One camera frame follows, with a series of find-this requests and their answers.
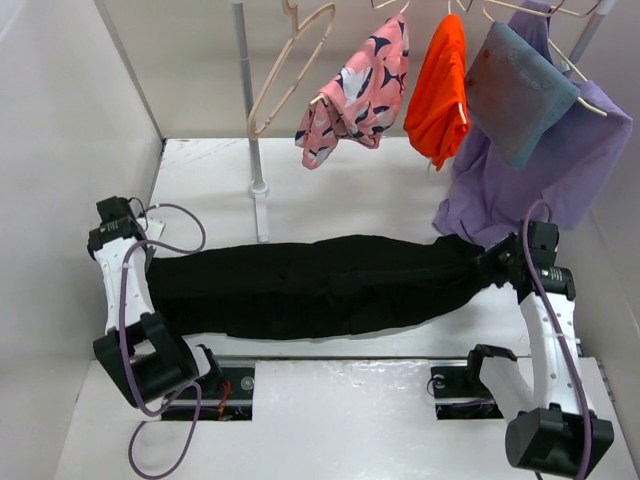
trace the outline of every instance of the white surface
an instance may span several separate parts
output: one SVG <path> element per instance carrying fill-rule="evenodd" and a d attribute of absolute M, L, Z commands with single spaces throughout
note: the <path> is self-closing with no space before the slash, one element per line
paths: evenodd
<path fill-rule="evenodd" d="M 530 362 L 520 361 L 530 381 Z M 598 416 L 616 440 L 590 480 L 636 480 L 595 361 L 582 360 Z M 427 361 L 265 362 L 251 422 L 198 425 L 172 480 L 531 480 L 512 469 L 502 420 L 436 421 Z M 134 480 L 126 449 L 140 412 L 92 363 L 56 480 Z M 182 448 L 188 422 L 147 425 L 139 465 L 160 473 Z"/>
<path fill-rule="evenodd" d="M 238 49 L 232 6 L 228 1 L 100 1 L 107 7 L 165 137 L 245 135 Z M 302 20 L 316 8 L 328 3 L 328 0 L 298 0 L 297 3 Z M 334 3 L 336 19 L 326 46 L 273 121 L 267 131 L 268 136 L 293 136 L 306 105 L 316 96 L 318 89 L 331 81 L 366 38 L 397 13 L 405 1 L 399 0 L 379 10 L 373 10 L 369 0 L 334 0 Z M 565 7 L 586 12 L 592 3 L 595 0 L 568 0 Z M 244 10 L 253 90 L 257 94 L 288 40 L 291 26 L 289 18 L 282 12 L 280 0 L 246 0 Z M 470 66 L 489 30 L 490 22 L 482 15 L 480 0 L 474 2 L 469 13 L 463 13 L 456 2 L 453 2 L 452 10 L 459 14 L 464 23 L 467 66 Z M 513 13 L 500 7 L 493 8 L 491 12 L 500 20 L 508 19 Z M 399 117 L 401 120 L 389 131 L 391 135 L 402 132 L 402 119 L 425 52 L 436 27 L 446 14 L 447 0 L 414 0 L 405 13 L 411 44 L 408 85 L 406 101 Z M 551 23 L 555 43 L 568 52 L 581 32 L 585 19 L 554 15 Z M 266 98 L 263 115 L 273 109 L 296 78 L 322 37 L 325 26 L 324 21 L 318 22 L 296 42 L 273 91 Z M 623 32 L 613 32 L 613 43 L 621 42 L 622 35 Z M 616 70 L 626 67 L 627 61 L 616 59 Z M 263 120 L 264 117 L 258 118 L 257 123 Z"/>
<path fill-rule="evenodd" d="M 300 165 L 302 150 L 292 139 L 260 143 L 272 242 L 313 242 L 351 234 L 384 235 L 431 243 L 438 232 L 431 220 L 450 183 L 448 170 L 426 174 L 426 160 L 406 138 L 383 139 L 366 151 L 341 142 L 315 171 Z M 190 209 L 207 229 L 207 248 L 256 242 L 248 144 L 242 139 L 170 140 L 153 203 L 173 202 Z M 195 246 L 193 221 L 169 209 L 154 211 L 167 223 L 163 240 Z M 158 256 L 172 255 L 159 251 Z M 326 341 L 267 342 L 204 335 L 218 355 L 241 356 L 463 356 L 477 343 L 511 348 L 528 355 L 526 326 L 509 287 L 491 288 L 465 307 L 417 328 L 384 331 Z"/>
<path fill-rule="evenodd" d="M 562 232 L 557 264 L 573 272 L 578 295 L 576 333 L 587 354 L 604 364 L 629 449 L 640 466 L 638 324 L 591 215 L 575 231 Z"/>
<path fill-rule="evenodd" d="M 95 202 L 146 198 L 161 142 L 93 2 L 0 3 L 0 476 L 47 480 L 106 318 Z"/>

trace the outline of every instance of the black cloth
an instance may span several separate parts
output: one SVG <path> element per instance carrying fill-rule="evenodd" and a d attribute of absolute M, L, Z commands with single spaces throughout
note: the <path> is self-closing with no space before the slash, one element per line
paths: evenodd
<path fill-rule="evenodd" d="M 293 340 L 409 327 L 466 304 L 490 281 L 484 249 L 456 235 L 432 245 L 354 235 L 156 258 L 154 307 L 181 335 Z"/>

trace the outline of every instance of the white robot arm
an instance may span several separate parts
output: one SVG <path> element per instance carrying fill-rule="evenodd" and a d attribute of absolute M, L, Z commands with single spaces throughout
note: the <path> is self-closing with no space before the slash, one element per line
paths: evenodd
<path fill-rule="evenodd" d="M 573 325 L 576 294 L 571 272 L 554 266 L 557 226 L 531 222 L 527 235 L 533 267 L 560 332 L 535 288 L 522 238 L 512 235 L 483 255 L 479 265 L 498 286 L 509 282 L 518 293 L 531 343 L 533 390 L 522 377 L 513 352 L 500 347 L 476 346 L 469 353 L 465 377 L 469 384 L 489 390 L 507 421 L 505 448 L 513 467 L 569 478 L 582 470 L 585 476 L 581 478 L 586 478 L 613 443 L 613 426 L 596 417 L 586 397 L 591 434 L 585 435 L 584 405 L 577 394 L 582 385 L 575 384 L 575 371 L 571 371 L 575 368 L 580 378 Z M 566 340 L 569 358 L 562 350 L 561 337 Z"/>
<path fill-rule="evenodd" d="M 132 406 L 137 406 L 123 364 L 123 349 L 130 357 L 134 380 L 145 403 L 173 392 L 205 375 L 220 381 L 222 373 L 212 352 L 204 346 L 190 348 L 183 338 L 171 332 L 160 313 L 155 312 L 145 277 L 152 250 L 140 246 L 124 268 L 125 254 L 145 232 L 121 197 L 97 204 L 102 219 L 99 228 L 89 233 L 89 254 L 102 270 L 107 294 L 105 335 L 93 342 L 96 358 Z M 122 276 L 127 275 L 126 298 L 120 298 Z M 120 342 L 120 310 L 124 302 L 127 345 Z M 136 356 L 135 346 L 149 341 L 155 352 Z"/>

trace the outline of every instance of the cable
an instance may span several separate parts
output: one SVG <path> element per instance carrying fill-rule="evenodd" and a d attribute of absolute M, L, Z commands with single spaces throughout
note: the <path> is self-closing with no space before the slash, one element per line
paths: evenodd
<path fill-rule="evenodd" d="M 553 324 L 553 328 L 558 334 L 558 342 L 560 343 L 560 349 L 562 350 L 562 354 L 564 356 L 565 361 L 567 362 L 567 367 L 569 369 L 569 374 L 571 375 L 571 381 L 575 386 L 576 395 L 578 397 L 578 402 L 580 403 L 580 410 L 582 413 L 582 421 L 584 423 L 584 446 L 582 450 L 582 460 L 580 461 L 580 467 L 578 468 L 578 473 L 575 476 L 574 480 L 584 480 L 587 475 L 587 470 L 589 468 L 589 462 L 591 459 L 591 444 L 592 444 L 592 432 L 591 432 L 591 416 L 589 415 L 589 404 L 587 403 L 587 396 L 584 392 L 584 387 L 582 385 L 582 380 L 580 379 L 580 374 L 578 373 L 578 369 L 573 362 L 573 358 L 571 357 L 571 351 L 569 350 L 569 345 L 567 344 L 566 338 L 562 335 L 562 327 L 560 322 L 558 321 L 558 317 L 556 316 L 556 312 L 551 305 L 551 301 L 547 296 L 547 293 L 542 286 L 542 282 L 540 281 L 540 277 L 538 277 L 538 273 L 536 272 L 535 266 L 533 265 L 533 259 L 531 258 L 531 252 L 529 251 L 529 221 L 533 215 L 534 210 L 539 205 L 545 205 L 549 210 L 551 215 L 551 208 L 544 200 L 536 200 L 533 205 L 527 211 L 527 214 L 524 217 L 524 225 L 522 226 L 522 244 L 524 250 L 524 257 L 527 261 L 527 267 L 529 267 L 529 273 L 531 274 L 531 278 L 533 279 L 533 283 L 542 299 L 542 303 L 544 303 L 547 312 L 549 313 L 549 317 L 551 318 L 551 323 Z M 538 479 L 541 479 L 539 473 L 536 472 L 536 476 Z"/>
<path fill-rule="evenodd" d="M 231 382 L 229 380 L 224 382 L 223 389 L 224 395 L 218 404 L 218 420 L 222 420 L 224 409 L 227 407 L 227 400 L 229 400 L 229 395 L 231 394 Z"/>
<path fill-rule="evenodd" d="M 129 260 L 131 259 L 131 256 L 133 255 L 133 252 L 136 251 L 136 249 L 146 246 L 146 245 L 155 245 L 157 247 L 162 247 L 162 248 L 166 248 L 167 250 L 171 250 L 172 252 L 176 252 L 176 253 L 181 253 L 184 255 L 190 255 L 190 254 L 194 254 L 194 253 L 198 253 L 199 251 L 201 251 L 207 241 L 207 233 L 204 229 L 204 225 L 202 225 L 202 222 L 193 214 L 191 213 L 189 210 L 187 210 L 184 207 L 181 207 L 179 205 L 175 205 L 173 203 L 160 203 L 157 205 L 152 205 L 150 206 L 147 211 L 149 210 L 153 210 L 156 208 L 175 208 L 177 210 L 180 210 L 181 212 L 186 213 L 188 216 L 190 216 L 198 225 L 198 228 L 200 229 L 200 233 L 202 234 L 202 240 L 200 242 L 200 245 L 195 248 L 194 250 L 187 250 L 187 249 L 183 249 L 183 248 L 178 248 L 178 247 L 174 247 L 172 245 L 168 245 L 164 242 L 159 242 L 157 240 L 141 240 L 139 242 L 134 243 L 129 250 L 127 250 L 127 253 L 125 253 L 124 255 L 124 260 L 122 262 L 122 276 L 121 276 L 121 280 L 120 280 L 120 304 L 119 304 L 119 308 L 118 308 L 118 335 L 119 335 L 119 341 L 120 341 L 120 352 L 122 354 L 122 363 L 124 366 L 124 372 L 125 375 L 127 377 L 127 383 L 129 385 L 129 389 L 131 390 L 131 394 L 133 395 L 133 398 L 136 402 L 136 406 L 140 409 L 141 412 L 143 412 L 145 415 L 147 415 L 148 417 L 157 417 L 159 415 L 162 415 L 173 403 L 173 401 L 178 398 L 178 396 L 180 396 L 180 394 L 182 394 L 182 392 L 184 392 L 187 388 L 193 387 L 196 390 L 196 410 L 195 410 L 195 414 L 193 416 L 193 423 L 191 424 L 191 429 L 189 430 L 189 434 L 187 436 L 187 440 L 184 444 L 184 448 L 182 450 L 182 453 L 180 454 L 180 456 L 178 457 L 178 460 L 176 461 L 176 463 L 173 465 L 173 467 L 171 467 L 169 470 L 167 470 L 165 473 L 162 473 L 160 475 L 149 475 L 145 472 L 143 472 L 142 470 L 140 470 L 138 468 L 138 466 L 136 465 L 134 459 L 133 459 L 133 444 L 136 440 L 136 437 L 138 436 L 138 434 L 140 433 L 140 430 L 142 430 L 142 427 L 144 427 L 146 425 L 147 422 L 142 422 L 140 425 L 138 425 L 138 427 L 136 428 L 136 430 L 134 431 L 133 435 L 131 436 L 131 440 L 129 442 L 129 449 L 128 449 L 128 456 L 129 456 L 129 464 L 131 465 L 131 468 L 133 469 L 133 471 L 140 477 L 146 479 L 146 480 L 160 480 L 162 478 L 168 477 L 169 475 L 171 475 L 173 472 L 175 472 L 177 470 L 177 468 L 180 466 L 180 464 L 182 463 L 182 461 L 184 460 L 185 456 L 187 455 L 187 451 L 189 450 L 189 446 L 191 445 L 191 440 L 193 438 L 193 434 L 195 432 L 196 429 L 196 425 L 198 422 L 198 419 L 200 418 L 200 408 L 201 408 L 201 404 L 202 404 L 202 388 L 200 387 L 200 385 L 197 382 L 191 382 L 181 388 L 179 388 L 178 390 L 176 390 L 176 392 L 173 393 L 173 395 L 171 395 L 171 397 L 169 397 L 169 399 L 162 404 L 162 406 L 156 410 L 150 410 L 144 403 L 144 400 L 142 399 L 142 395 L 140 394 L 140 390 L 138 389 L 138 386 L 136 385 L 136 379 L 135 376 L 133 374 L 133 368 L 131 367 L 131 363 L 129 361 L 129 349 L 128 349 L 128 344 L 127 344 L 127 327 L 126 327 L 126 322 L 125 322 L 125 311 L 126 311 L 126 299 L 127 299 L 127 278 L 128 278 L 128 270 L 129 270 Z"/>
<path fill-rule="evenodd" d="M 433 398 L 436 398 L 436 392 L 435 392 L 435 390 L 433 392 L 430 392 L 429 391 L 429 385 L 433 385 L 435 381 L 436 381 L 436 377 L 431 377 L 431 379 L 427 382 L 427 393 Z"/>
<path fill-rule="evenodd" d="M 144 203 L 142 203 L 142 200 L 140 200 L 138 197 L 131 197 L 129 198 L 129 200 L 127 200 L 127 202 L 131 203 L 133 200 L 136 200 L 140 204 L 140 211 L 144 215 L 144 231 L 146 232 L 147 230 L 149 230 L 149 219 L 147 218 L 147 211 L 144 209 Z"/>
<path fill-rule="evenodd" d="M 495 402 L 495 400 L 491 397 L 489 398 L 478 398 L 476 400 L 471 400 L 469 402 L 463 403 L 452 403 L 451 407 L 455 408 L 468 408 L 468 407 L 477 407 L 479 405 L 489 405 L 490 403 Z"/>

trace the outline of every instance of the purple shirt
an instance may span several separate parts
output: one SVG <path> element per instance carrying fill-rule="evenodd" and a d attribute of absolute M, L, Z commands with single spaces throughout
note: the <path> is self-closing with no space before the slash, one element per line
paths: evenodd
<path fill-rule="evenodd" d="M 549 8 L 533 0 L 523 6 Z M 552 62 L 548 18 L 516 12 L 509 26 Z M 561 229 L 578 226 L 631 136 L 633 121 L 595 83 L 576 85 L 580 96 L 607 117 L 574 104 L 542 135 L 523 170 L 509 167 L 487 136 L 477 126 L 471 128 L 454 160 L 449 198 L 433 221 L 441 233 L 490 247 L 516 232 L 540 198 L 551 206 L 552 221 Z M 539 215 L 534 220 L 546 219 L 544 209 Z"/>

